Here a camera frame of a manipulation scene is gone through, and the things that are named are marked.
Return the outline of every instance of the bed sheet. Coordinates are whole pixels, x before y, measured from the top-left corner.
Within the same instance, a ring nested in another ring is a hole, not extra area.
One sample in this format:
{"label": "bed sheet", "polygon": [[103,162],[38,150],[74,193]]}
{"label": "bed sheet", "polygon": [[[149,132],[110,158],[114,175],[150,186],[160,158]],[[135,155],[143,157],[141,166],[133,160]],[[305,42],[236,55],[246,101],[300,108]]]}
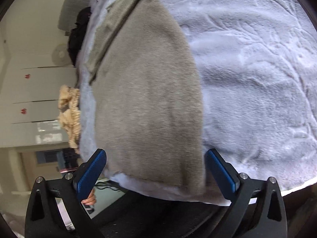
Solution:
{"label": "bed sheet", "polygon": [[[84,160],[96,150],[95,101],[85,60],[113,1],[96,5],[78,60]],[[317,33],[297,0],[160,1],[183,30],[200,75],[202,153],[216,148],[238,172],[275,176],[282,195],[315,183]],[[199,197],[124,173],[109,177],[148,196],[229,204],[209,175]]]}

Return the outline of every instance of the tan garment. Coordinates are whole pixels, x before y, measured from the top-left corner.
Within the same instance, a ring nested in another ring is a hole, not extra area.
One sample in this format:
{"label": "tan garment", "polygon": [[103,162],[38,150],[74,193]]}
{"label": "tan garment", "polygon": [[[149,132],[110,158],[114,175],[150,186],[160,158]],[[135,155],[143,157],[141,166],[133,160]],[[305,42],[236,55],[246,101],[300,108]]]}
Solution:
{"label": "tan garment", "polygon": [[66,85],[61,86],[58,99],[58,116],[61,127],[66,130],[69,139],[69,147],[78,153],[80,137],[80,111],[78,109],[80,91]]}
{"label": "tan garment", "polygon": [[180,27],[159,0],[117,0],[103,26],[88,69],[110,174],[202,193],[200,83]]}

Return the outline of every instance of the cord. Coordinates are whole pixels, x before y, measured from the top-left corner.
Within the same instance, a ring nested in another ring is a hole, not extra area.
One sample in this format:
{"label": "cord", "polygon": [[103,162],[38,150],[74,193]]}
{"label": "cord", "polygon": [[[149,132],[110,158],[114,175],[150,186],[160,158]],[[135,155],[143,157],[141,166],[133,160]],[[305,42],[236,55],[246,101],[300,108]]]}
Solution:
{"label": "cord", "polygon": [[111,189],[113,191],[120,191],[114,184],[110,184],[107,181],[99,181],[95,184],[98,190]]}

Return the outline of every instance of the person's hand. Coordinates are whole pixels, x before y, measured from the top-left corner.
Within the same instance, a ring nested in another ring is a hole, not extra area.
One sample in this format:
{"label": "person's hand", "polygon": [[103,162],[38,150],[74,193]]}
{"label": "person's hand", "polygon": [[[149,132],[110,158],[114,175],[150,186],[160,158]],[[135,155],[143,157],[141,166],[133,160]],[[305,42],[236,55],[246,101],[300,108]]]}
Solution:
{"label": "person's hand", "polygon": [[91,191],[91,193],[89,194],[88,198],[81,201],[83,204],[86,204],[86,205],[93,205],[95,204],[97,201],[96,201],[96,196],[95,196],[95,189],[93,189]]}

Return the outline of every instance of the blue textured pad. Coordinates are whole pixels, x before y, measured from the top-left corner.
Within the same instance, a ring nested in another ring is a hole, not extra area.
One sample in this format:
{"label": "blue textured pad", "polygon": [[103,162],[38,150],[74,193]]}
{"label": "blue textured pad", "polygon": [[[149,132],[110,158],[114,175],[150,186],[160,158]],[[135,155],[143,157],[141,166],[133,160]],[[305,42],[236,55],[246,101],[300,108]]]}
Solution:
{"label": "blue textured pad", "polygon": [[225,199],[232,200],[235,196],[236,184],[211,150],[206,153],[206,166],[211,171]]}
{"label": "blue textured pad", "polygon": [[88,198],[107,162],[106,152],[101,150],[77,183],[76,195],[79,201]]}

